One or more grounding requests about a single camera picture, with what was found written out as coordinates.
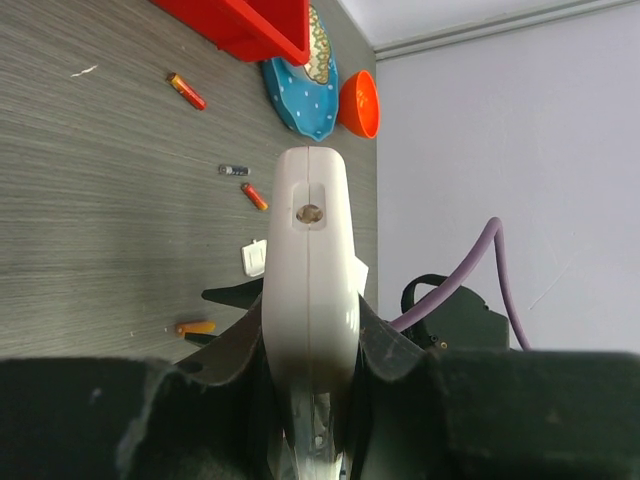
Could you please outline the white battery cover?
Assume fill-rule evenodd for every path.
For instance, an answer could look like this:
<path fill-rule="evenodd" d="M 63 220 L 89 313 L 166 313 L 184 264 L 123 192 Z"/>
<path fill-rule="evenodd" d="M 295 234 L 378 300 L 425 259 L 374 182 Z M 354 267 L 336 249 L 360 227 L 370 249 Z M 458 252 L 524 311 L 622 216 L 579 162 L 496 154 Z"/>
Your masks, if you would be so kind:
<path fill-rule="evenodd" d="M 253 240 L 241 248 L 244 274 L 249 278 L 264 274 L 266 264 L 267 240 Z"/>

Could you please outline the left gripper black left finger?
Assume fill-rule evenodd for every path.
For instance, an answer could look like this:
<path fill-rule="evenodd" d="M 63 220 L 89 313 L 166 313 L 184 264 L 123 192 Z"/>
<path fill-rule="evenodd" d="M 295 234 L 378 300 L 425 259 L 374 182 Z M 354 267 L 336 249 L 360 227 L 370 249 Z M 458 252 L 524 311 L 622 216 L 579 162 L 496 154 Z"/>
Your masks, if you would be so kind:
<path fill-rule="evenodd" d="M 5 479 L 273 479 L 282 441 L 258 305 L 177 363 L 1 363 Z"/>

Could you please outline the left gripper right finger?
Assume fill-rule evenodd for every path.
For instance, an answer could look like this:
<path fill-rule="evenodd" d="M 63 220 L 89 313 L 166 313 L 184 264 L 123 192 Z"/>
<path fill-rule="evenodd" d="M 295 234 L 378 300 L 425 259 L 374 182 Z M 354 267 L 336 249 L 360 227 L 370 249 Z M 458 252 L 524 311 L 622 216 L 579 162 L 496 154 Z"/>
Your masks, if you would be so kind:
<path fill-rule="evenodd" d="M 639 358 L 425 351 L 360 307 L 351 479 L 635 479 Z"/>

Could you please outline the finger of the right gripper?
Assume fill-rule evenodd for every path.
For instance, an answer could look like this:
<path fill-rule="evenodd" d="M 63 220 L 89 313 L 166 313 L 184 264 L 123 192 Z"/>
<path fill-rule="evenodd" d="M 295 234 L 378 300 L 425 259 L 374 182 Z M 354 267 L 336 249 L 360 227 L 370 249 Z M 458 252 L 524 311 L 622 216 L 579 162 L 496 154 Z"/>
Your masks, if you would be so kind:
<path fill-rule="evenodd" d="M 206 289 L 201 297 L 213 303 L 227 306 L 251 306 L 263 291 L 262 280 L 252 280 L 243 284 Z"/>
<path fill-rule="evenodd" d="M 198 347 L 204 347 L 209 345 L 213 340 L 215 340 L 217 338 L 216 335 L 212 335 L 209 333 L 194 333 L 194 332 L 187 332 L 184 335 L 184 340 L 196 345 Z"/>

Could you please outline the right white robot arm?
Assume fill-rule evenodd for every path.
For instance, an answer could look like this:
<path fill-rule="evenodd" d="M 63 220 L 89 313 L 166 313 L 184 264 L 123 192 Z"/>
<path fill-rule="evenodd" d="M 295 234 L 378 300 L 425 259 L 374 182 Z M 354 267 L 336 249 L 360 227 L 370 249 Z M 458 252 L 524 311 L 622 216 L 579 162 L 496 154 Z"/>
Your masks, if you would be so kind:
<path fill-rule="evenodd" d="M 439 287 L 447 277 L 426 274 L 412 280 L 401 296 L 401 312 L 418 303 L 416 287 Z M 233 287 L 204 290 L 202 298 L 214 303 L 248 308 L 262 293 L 263 280 L 258 278 Z M 212 321 L 179 323 L 175 333 L 198 346 L 209 344 L 216 335 Z M 420 348 L 439 349 L 504 349 L 509 350 L 509 320 L 492 311 L 478 294 L 467 287 L 459 287 L 436 308 L 426 320 L 421 320 L 402 334 Z"/>

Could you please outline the white remote control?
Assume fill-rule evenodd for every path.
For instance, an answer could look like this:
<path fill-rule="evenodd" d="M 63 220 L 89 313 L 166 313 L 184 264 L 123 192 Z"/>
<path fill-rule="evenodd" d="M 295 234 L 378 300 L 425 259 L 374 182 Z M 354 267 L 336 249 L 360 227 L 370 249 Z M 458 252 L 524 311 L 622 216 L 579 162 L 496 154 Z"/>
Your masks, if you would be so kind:
<path fill-rule="evenodd" d="M 263 280 L 263 341 L 296 475 L 336 479 L 360 334 L 347 174 L 336 150 L 280 156 Z"/>

